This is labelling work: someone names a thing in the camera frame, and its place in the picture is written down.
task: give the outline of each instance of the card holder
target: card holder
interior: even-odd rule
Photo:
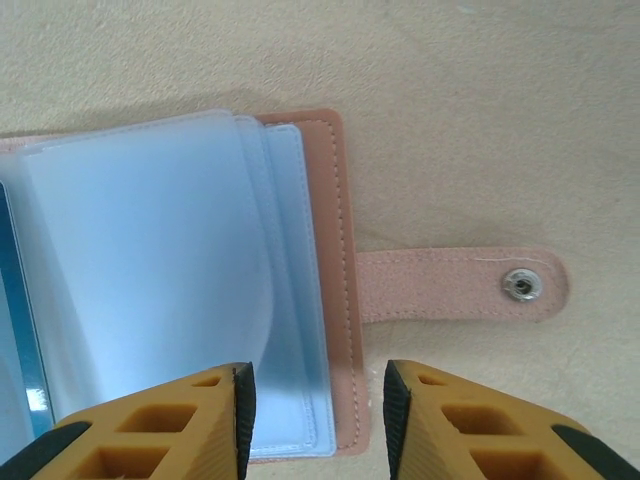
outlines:
[[[280,158],[297,162],[297,178],[277,178]],[[39,144],[11,162],[5,181],[56,418],[251,360],[252,457],[335,452],[295,127],[208,112]],[[282,211],[276,180],[298,182],[295,208]],[[303,250],[288,253],[283,215],[295,223],[286,241]],[[313,310],[300,301],[309,295]]]
[[[238,124],[242,123],[239,121],[242,118],[236,119]],[[312,318],[309,312],[313,312],[317,306],[314,306],[313,301],[304,303],[305,298],[312,297],[300,288],[305,284],[301,280],[303,277],[300,277],[305,270],[305,263],[299,261],[299,253],[295,253],[303,251],[308,244],[300,243],[303,237],[296,237],[294,240],[288,238],[288,226],[298,225],[296,222],[308,222],[306,203],[301,202],[302,209],[294,206],[300,202],[300,198],[294,195],[295,189],[290,187],[298,186],[299,183],[283,188],[291,180],[286,180],[287,176],[296,175],[298,170],[295,167],[299,164],[293,162],[291,167],[285,166],[295,159],[295,149],[285,149],[288,154],[285,156],[278,153],[277,146],[272,145],[276,138],[274,131],[285,132],[294,126],[301,135],[303,160],[306,164],[303,173],[306,174],[307,181],[301,195],[304,196],[307,192],[310,197],[312,241],[317,256],[317,264],[310,261],[311,275],[307,277],[307,281],[313,277],[315,265],[317,276],[314,278],[319,280],[322,295],[321,308],[329,357],[334,422],[327,424],[325,428],[326,422],[318,420],[322,418],[322,412],[326,413],[328,410],[323,408],[322,401],[327,396],[321,395],[317,397],[318,401],[314,400],[314,388],[324,388],[319,387],[324,385],[324,380],[318,380],[323,376],[321,369],[314,373],[310,366],[318,368],[322,363],[322,356],[313,360],[313,354],[309,353],[313,342],[302,338],[307,334],[311,338],[315,332],[313,324],[299,323],[301,342],[304,345],[306,380],[312,392],[312,395],[307,396],[306,405],[313,407],[305,407],[301,411],[313,412],[317,421],[309,422],[308,429],[300,429],[291,437],[288,436],[290,432],[281,435],[284,431],[277,428],[274,430],[275,434],[264,436],[257,443],[254,437],[254,447],[258,444],[275,447],[278,444],[287,453],[274,454],[273,457],[286,457],[304,456],[304,453],[291,453],[296,448],[299,452],[302,445],[303,450],[307,449],[308,454],[313,455],[309,439],[313,438],[315,432],[317,454],[328,454],[331,451],[330,444],[325,444],[329,447],[324,449],[318,445],[323,439],[331,438],[333,428],[336,454],[354,455],[367,448],[370,418],[364,375],[362,322],[409,318],[540,321],[555,315],[566,304],[569,295],[566,269],[557,256],[544,249],[422,248],[356,254],[345,137],[340,116],[333,110],[321,109],[265,114],[257,116],[257,119],[267,126],[262,133],[263,143],[270,146],[263,148],[263,154],[270,157],[267,159],[267,169],[271,171],[275,185],[276,203],[279,205],[277,210],[282,221],[282,238],[291,253],[287,257],[287,265],[294,266],[290,269],[294,306],[299,316]],[[248,123],[255,126],[252,119]],[[295,136],[294,131],[288,141],[292,142]],[[21,146],[50,138],[0,139],[0,153],[15,152]],[[255,136],[251,145],[257,151]],[[247,142],[243,143],[243,148],[246,149],[247,146]],[[3,157],[0,161],[0,180],[14,182],[15,159],[8,155]],[[247,154],[247,158],[250,161],[251,155]],[[528,271],[530,278],[537,277],[543,286],[541,293],[538,292],[538,298],[532,302],[517,300],[517,292],[505,290],[505,279],[523,269]],[[309,286],[312,287],[312,283],[313,281],[309,281]],[[320,343],[324,342],[325,335],[320,337]],[[263,362],[269,354],[269,346],[266,348]],[[282,363],[283,368],[290,364],[285,363]],[[264,456],[253,453],[254,459],[273,458],[268,453]]]

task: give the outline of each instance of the pink leather wallet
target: pink leather wallet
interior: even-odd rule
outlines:
[[[302,132],[329,351],[338,454],[369,442],[362,323],[402,319],[532,320],[565,305],[562,262],[536,248],[425,248],[356,253],[342,120],[333,110],[272,113]],[[0,140],[0,153],[43,140]]]

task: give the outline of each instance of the beige surface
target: beige surface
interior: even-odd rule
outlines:
[[[366,326],[369,451],[250,478],[385,478],[388,358],[557,409],[640,465],[638,2],[227,3],[0,0],[0,133],[331,106],[360,250],[543,245],[573,283],[542,324]]]

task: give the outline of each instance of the rivet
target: rivet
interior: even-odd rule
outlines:
[[[517,302],[532,302],[542,293],[542,279],[533,270],[518,268],[505,275],[502,288]]]

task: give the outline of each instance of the stitching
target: stitching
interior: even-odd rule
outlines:
[[[286,125],[290,122],[276,122],[268,125]],[[336,187],[336,196],[338,199],[338,224],[340,225],[340,248],[342,254],[342,284],[344,288],[344,308],[347,314],[347,338],[349,340],[349,367],[351,369],[351,388],[353,391],[353,405],[354,405],[354,417],[356,421],[356,433],[353,441],[347,445],[338,445],[338,450],[349,449],[358,444],[360,438],[360,406],[358,403],[358,390],[356,383],[356,372],[353,366],[353,333],[351,329],[351,308],[349,306],[349,284],[347,283],[347,252],[344,243],[344,222],[343,222],[343,210],[342,210],[342,193],[340,190],[340,176],[338,171],[338,146],[336,144],[336,134],[333,130],[333,125],[328,120],[316,119],[316,120],[301,120],[295,123],[322,123],[327,126],[329,133],[331,134],[331,142],[333,148],[333,172]]]
[[[393,252],[384,252],[384,255],[392,255]],[[359,265],[389,265],[389,264],[414,264],[415,262],[432,262],[432,263],[440,263],[440,262],[466,262],[466,263],[476,263],[485,267],[489,267],[489,262],[506,262],[506,261],[528,261],[533,263],[539,263],[544,265],[546,269],[550,273],[551,282],[556,287],[556,290],[560,291],[562,288],[559,285],[558,279],[556,278],[557,269],[554,268],[550,263],[545,262],[543,260],[539,260],[531,257],[505,257],[505,258],[475,258],[475,257],[454,257],[454,258],[437,258],[435,256],[411,256],[410,258],[395,258],[395,259],[387,259],[387,260],[369,260],[369,261],[361,261],[358,262]],[[551,302],[549,306],[543,310],[538,310],[537,313],[545,315],[555,310],[559,304],[562,303],[563,296],[559,296],[555,299],[555,301]],[[527,317],[531,316],[531,312],[518,312],[509,309],[505,309],[503,311],[493,311],[493,310],[452,310],[448,308],[430,308],[430,309],[406,309],[406,310],[389,310],[386,312],[374,312],[374,313],[366,313],[363,314],[364,318],[380,318],[386,317],[389,315],[427,315],[429,317],[433,316],[434,313],[442,313],[442,314],[481,314],[481,315],[493,315],[493,316],[504,316],[505,314],[514,316],[514,317]]]
[[[397,263],[405,263],[405,264],[414,264],[415,262],[431,262],[431,263],[439,263],[439,262],[466,262],[466,263],[477,263],[482,265],[483,267],[490,267],[489,262],[507,262],[507,261],[529,261],[534,263],[539,263],[546,267],[546,270],[549,272],[549,277],[551,278],[551,282],[556,287],[556,290],[562,291],[564,290],[560,284],[558,283],[558,275],[556,269],[549,263],[544,262],[542,260],[536,260],[530,257],[506,257],[506,258],[473,258],[473,257],[460,257],[460,258],[435,258],[435,257],[418,257],[418,258],[407,258],[407,259],[393,259],[393,260],[370,260],[364,262],[358,262],[359,265],[389,265],[389,264],[397,264]],[[425,272],[420,272],[422,276],[426,275]],[[558,304],[558,301],[553,302],[550,305],[550,310],[555,308]]]
[[[546,308],[544,310],[539,310],[539,313],[549,313],[551,312],[553,309],[551,307]],[[448,308],[432,308],[430,310],[391,310],[388,312],[382,312],[382,313],[367,313],[364,314],[363,317],[365,318],[371,318],[371,317],[386,317],[388,315],[429,315],[433,312],[441,312],[444,314],[449,314],[449,313],[459,313],[459,314],[469,314],[469,313],[474,313],[474,314],[483,314],[483,315],[495,315],[495,316],[502,316],[505,313],[509,314],[509,315],[513,315],[516,317],[526,317],[531,315],[529,312],[511,312],[511,311],[507,311],[505,310],[504,312],[495,312],[495,311],[491,311],[491,310],[450,310]]]

